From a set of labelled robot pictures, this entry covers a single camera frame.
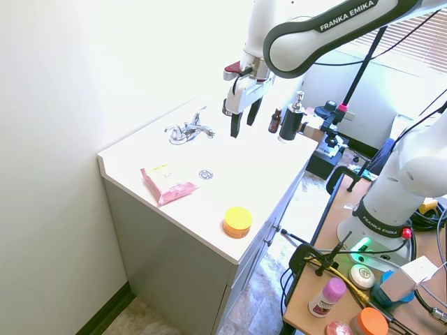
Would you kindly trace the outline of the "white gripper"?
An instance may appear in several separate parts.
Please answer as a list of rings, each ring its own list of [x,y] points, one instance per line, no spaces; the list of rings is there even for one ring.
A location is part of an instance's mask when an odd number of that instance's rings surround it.
[[[257,80],[249,75],[237,77],[223,103],[223,113],[231,116],[230,136],[237,138],[243,111],[250,107],[247,125],[252,126],[260,109],[264,95],[273,85],[273,74],[266,80]]]

